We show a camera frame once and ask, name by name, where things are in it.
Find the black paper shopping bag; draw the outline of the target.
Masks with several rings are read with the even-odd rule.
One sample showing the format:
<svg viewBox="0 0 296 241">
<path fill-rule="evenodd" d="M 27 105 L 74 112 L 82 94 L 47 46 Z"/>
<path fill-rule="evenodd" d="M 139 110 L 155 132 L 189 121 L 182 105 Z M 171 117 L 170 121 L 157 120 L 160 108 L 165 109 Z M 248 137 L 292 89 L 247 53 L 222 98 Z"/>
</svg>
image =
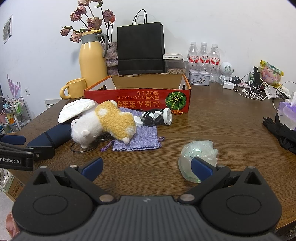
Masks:
<svg viewBox="0 0 296 241">
<path fill-rule="evenodd" d="M 165 72 L 164 30 L 161 22 L 137 24 L 135 15 L 132 24 L 117 28 L 118 73 L 120 75 L 156 74 Z"/>
</svg>

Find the water bottle left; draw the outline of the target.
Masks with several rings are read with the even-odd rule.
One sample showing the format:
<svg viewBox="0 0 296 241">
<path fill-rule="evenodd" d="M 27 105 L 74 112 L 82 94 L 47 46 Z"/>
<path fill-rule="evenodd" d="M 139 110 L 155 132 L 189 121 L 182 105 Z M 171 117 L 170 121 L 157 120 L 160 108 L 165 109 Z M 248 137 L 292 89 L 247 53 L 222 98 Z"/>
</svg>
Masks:
<svg viewBox="0 0 296 241">
<path fill-rule="evenodd" d="M 188 64 L 187 64 L 187 75 L 190 70 L 196 70 L 199 62 L 199 50 L 196 46 L 196 42 L 191 42 L 188 50 Z"/>
</svg>

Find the pink fuzzy vase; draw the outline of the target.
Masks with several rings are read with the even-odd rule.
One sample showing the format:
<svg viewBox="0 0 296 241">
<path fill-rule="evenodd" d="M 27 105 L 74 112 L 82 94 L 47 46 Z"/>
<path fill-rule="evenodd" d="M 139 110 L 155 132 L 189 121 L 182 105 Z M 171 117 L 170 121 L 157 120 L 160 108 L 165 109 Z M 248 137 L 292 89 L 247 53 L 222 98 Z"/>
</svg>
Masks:
<svg viewBox="0 0 296 241">
<path fill-rule="evenodd" d="M 108 75 L 118 75 L 117 42 L 112 42 L 105 57 Z"/>
</svg>

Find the white robot figurine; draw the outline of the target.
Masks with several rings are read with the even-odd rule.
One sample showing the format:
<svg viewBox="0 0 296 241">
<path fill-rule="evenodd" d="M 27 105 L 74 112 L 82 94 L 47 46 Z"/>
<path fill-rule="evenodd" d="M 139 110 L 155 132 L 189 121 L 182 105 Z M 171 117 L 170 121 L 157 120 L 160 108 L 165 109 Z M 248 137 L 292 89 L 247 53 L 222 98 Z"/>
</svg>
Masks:
<svg viewBox="0 0 296 241">
<path fill-rule="evenodd" d="M 231 63 L 229 62 L 223 62 L 220 65 L 220 72 L 221 75 L 219 76 L 218 83 L 223 85 L 224 82 L 230 82 L 232 81 L 231 75 L 234 72 L 234 68 Z"/>
</svg>

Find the clear jar of seeds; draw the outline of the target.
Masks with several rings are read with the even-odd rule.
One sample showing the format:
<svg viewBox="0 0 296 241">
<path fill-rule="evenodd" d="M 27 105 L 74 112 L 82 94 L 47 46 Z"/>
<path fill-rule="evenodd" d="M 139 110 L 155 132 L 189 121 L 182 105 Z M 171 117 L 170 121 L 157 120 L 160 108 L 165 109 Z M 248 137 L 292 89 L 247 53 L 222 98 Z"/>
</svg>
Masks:
<svg viewBox="0 0 296 241">
<path fill-rule="evenodd" d="M 169 74 L 186 74 L 188 59 L 183 54 L 163 54 L 165 71 Z"/>
</svg>

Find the colourful snack bag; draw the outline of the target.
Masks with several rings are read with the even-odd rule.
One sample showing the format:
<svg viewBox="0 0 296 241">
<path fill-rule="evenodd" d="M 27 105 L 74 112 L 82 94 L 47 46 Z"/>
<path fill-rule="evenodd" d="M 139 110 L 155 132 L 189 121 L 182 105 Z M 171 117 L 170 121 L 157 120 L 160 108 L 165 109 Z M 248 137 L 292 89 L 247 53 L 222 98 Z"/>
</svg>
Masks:
<svg viewBox="0 0 296 241">
<path fill-rule="evenodd" d="M 273 65 L 269 64 L 264 60 L 260 61 L 260 68 L 261 68 L 261 79 L 263 82 L 274 87 L 280 86 L 281 77 L 284 76 L 283 71 L 274 67 Z"/>
</svg>

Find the water bottle right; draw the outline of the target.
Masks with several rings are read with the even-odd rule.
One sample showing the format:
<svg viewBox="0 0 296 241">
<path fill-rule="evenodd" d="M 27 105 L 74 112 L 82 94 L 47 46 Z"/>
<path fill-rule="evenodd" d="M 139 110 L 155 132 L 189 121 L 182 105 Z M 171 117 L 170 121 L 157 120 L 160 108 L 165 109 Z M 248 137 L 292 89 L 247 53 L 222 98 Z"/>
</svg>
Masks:
<svg viewBox="0 0 296 241">
<path fill-rule="evenodd" d="M 218 73 L 220 66 L 220 52 L 218 50 L 217 44 L 212 44 L 210 50 L 210 63 L 209 63 L 209 73 L 210 73 L 210 82 L 218 82 Z"/>
</svg>

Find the white and yellow plush toy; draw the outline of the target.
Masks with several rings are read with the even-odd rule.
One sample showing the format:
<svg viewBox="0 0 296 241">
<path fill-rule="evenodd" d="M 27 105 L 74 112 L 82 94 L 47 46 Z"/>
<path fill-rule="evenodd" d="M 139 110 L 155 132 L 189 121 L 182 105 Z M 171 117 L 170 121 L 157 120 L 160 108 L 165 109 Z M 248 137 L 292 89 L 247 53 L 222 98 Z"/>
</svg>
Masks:
<svg viewBox="0 0 296 241">
<path fill-rule="evenodd" d="M 103 133 L 129 144 L 136 132 L 133 114 L 121 111 L 114 100 L 98 104 L 71 123 L 71 137 L 83 149 Z"/>
</svg>

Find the white round jar lid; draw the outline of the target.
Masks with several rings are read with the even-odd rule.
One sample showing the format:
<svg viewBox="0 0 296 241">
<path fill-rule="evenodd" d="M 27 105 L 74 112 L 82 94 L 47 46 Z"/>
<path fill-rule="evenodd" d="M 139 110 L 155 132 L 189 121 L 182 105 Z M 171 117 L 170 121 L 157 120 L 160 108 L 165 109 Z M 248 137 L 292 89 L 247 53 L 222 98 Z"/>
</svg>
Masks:
<svg viewBox="0 0 296 241">
<path fill-rule="evenodd" d="M 138 127 L 141 127 L 144 125 L 143 120 L 139 116 L 135 116 L 134 121 L 135 121 L 136 126 L 138 126 Z"/>
</svg>

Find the clear plastic ball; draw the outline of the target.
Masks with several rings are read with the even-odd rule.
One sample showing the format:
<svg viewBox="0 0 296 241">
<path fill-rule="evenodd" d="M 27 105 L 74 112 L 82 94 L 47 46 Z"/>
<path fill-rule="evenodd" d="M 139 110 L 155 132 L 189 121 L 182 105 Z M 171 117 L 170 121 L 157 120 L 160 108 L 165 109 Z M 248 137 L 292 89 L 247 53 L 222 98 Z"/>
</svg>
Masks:
<svg viewBox="0 0 296 241">
<path fill-rule="evenodd" d="M 202 160 L 217 165 L 218 150 L 214 148 L 214 144 L 210 140 L 193 141 L 186 144 L 178 160 L 178 167 L 182 176 L 190 182 L 201 183 L 200 179 L 191 170 L 191 161 L 194 157 L 200 157 Z"/>
</svg>

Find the purple woven pouch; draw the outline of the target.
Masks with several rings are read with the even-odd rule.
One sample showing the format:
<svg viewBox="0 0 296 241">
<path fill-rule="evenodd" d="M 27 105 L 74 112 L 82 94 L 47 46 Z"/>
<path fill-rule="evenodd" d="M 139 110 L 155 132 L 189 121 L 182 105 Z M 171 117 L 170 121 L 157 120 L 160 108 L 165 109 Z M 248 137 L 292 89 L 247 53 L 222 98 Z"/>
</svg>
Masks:
<svg viewBox="0 0 296 241">
<path fill-rule="evenodd" d="M 164 139 L 165 137 L 158 137 L 156 126 L 137 126 L 137 131 L 129 144 L 114 139 L 100 151 L 105 152 L 109 147 L 112 147 L 112 150 L 117 152 L 156 150 L 162 146 Z"/>
</svg>

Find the wall photo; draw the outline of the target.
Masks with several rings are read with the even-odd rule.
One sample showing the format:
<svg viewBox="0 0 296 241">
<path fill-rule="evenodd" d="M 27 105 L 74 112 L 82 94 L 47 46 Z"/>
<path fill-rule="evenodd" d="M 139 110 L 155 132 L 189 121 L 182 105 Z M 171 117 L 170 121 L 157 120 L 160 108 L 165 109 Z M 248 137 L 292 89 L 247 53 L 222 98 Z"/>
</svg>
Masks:
<svg viewBox="0 0 296 241">
<path fill-rule="evenodd" d="M 10 39 L 12 36 L 12 25 L 13 25 L 13 15 L 9 17 L 3 27 L 3 42 L 4 44 Z"/>
</svg>

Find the white charger adapter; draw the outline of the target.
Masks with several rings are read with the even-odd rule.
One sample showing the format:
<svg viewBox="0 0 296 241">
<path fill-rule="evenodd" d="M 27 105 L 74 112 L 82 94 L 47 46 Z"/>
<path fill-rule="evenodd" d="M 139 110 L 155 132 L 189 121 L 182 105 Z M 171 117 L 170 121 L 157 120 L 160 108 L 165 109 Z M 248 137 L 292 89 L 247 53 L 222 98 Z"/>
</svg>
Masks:
<svg viewBox="0 0 296 241">
<path fill-rule="evenodd" d="M 229 81 L 223 82 L 224 89 L 234 90 L 234 87 L 235 87 L 235 84 L 233 82 L 229 82 Z"/>
</svg>

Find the red cardboard box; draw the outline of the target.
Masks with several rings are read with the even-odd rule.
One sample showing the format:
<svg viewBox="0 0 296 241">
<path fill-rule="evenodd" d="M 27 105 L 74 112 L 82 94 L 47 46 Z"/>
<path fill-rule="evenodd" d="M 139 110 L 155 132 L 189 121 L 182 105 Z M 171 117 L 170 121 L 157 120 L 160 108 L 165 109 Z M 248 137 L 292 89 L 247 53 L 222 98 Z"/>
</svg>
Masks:
<svg viewBox="0 0 296 241">
<path fill-rule="evenodd" d="M 189 111 L 191 86 L 183 74 L 111 75 L 84 90 L 97 103 L 114 100 L 119 107 Z"/>
</svg>

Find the small printed tin box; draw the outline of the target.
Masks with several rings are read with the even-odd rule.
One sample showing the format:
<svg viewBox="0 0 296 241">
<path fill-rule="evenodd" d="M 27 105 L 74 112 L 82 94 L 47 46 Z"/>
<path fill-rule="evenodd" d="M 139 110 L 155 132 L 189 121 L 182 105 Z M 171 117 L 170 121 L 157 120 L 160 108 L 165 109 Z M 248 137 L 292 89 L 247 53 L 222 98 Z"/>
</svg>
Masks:
<svg viewBox="0 0 296 241">
<path fill-rule="evenodd" d="M 206 72 L 199 72 L 196 70 L 189 71 L 189 83 L 191 85 L 209 86 L 210 74 Z"/>
</svg>

